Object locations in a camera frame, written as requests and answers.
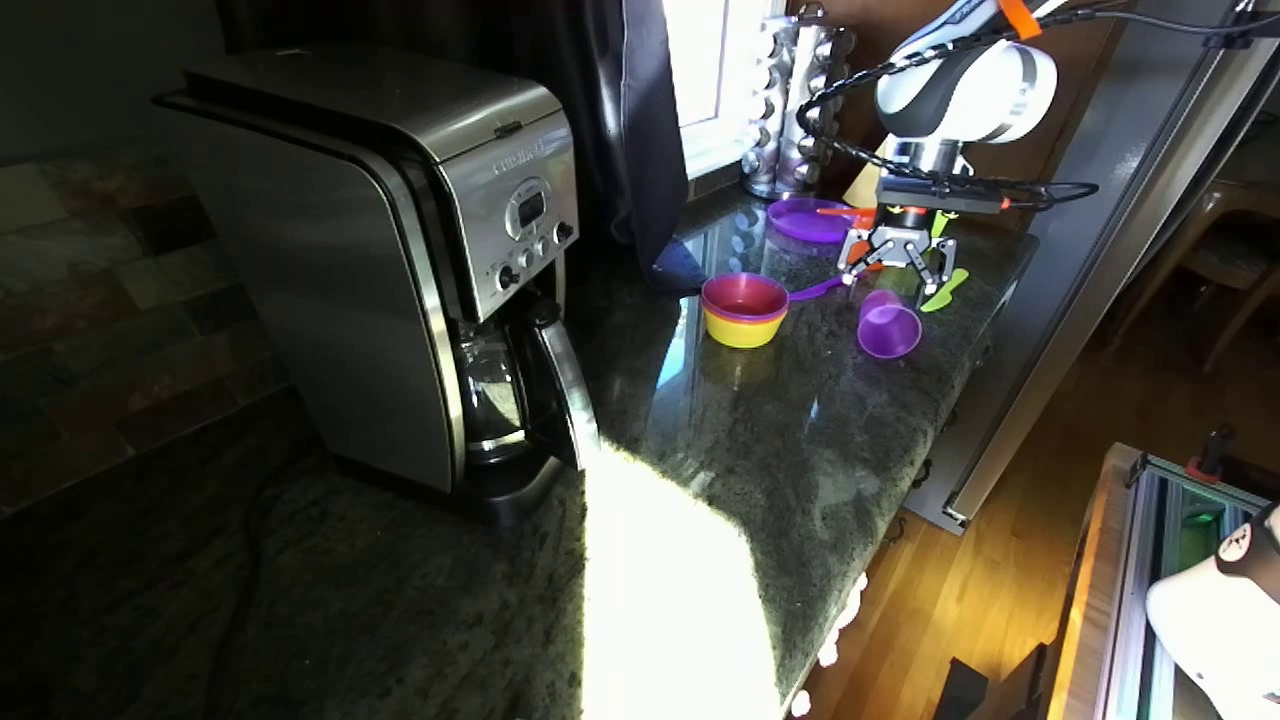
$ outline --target pink cup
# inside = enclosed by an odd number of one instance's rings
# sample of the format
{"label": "pink cup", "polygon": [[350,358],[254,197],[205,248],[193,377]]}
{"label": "pink cup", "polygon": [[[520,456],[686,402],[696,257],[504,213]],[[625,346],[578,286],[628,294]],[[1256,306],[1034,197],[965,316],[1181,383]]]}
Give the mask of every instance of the pink cup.
{"label": "pink cup", "polygon": [[873,286],[857,306],[857,346],[873,358],[898,358],[924,339],[924,319],[887,286]]}

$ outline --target stainless steel coffee maker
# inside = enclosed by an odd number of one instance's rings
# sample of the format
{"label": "stainless steel coffee maker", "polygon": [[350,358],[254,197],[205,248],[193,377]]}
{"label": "stainless steel coffee maker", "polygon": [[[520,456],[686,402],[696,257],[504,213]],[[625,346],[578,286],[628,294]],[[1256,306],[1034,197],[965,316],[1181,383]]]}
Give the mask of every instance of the stainless steel coffee maker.
{"label": "stainless steel coffee maker", "polygon": [[185,79],[158,109],[332,451],[496,512],[588,465],[549,87],[365,42]]}

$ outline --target window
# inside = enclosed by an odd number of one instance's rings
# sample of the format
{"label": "window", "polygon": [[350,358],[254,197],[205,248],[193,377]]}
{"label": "window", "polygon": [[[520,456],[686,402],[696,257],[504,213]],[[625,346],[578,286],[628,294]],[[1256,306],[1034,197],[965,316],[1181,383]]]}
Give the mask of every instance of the window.
{"label": "window", "polygon": [[665,0],[686,176],[737,165],[754,141],[765,21],[785,0]]}

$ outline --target backsplash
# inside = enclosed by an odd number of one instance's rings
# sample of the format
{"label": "backsplash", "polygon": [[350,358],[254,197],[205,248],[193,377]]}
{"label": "backsplash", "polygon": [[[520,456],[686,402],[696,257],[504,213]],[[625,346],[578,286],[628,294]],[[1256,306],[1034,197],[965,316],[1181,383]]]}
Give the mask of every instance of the backsplash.
{"label": "backsplash", "polygon": [[0,167],[0,518],[285,383],[158,147]]}

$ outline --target kitchen counter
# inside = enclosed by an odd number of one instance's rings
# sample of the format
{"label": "kitchen counter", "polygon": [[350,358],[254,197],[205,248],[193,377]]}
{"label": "kitchen counter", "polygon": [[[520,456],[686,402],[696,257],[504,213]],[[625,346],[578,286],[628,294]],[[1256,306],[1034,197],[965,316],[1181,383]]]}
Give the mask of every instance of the kitchen counter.
{"label": "kitchen counter", "polygon": [[[970,278],[894,363],[853,290],[760,350],[696,294],[578,250],[573,339],[600,458],[489,528],[332,458],[276,394],[0,522],[5,716],[778,716],[948,418],[1020,248],[960,235]],[[709,205],[682,270],[832,257]]]}

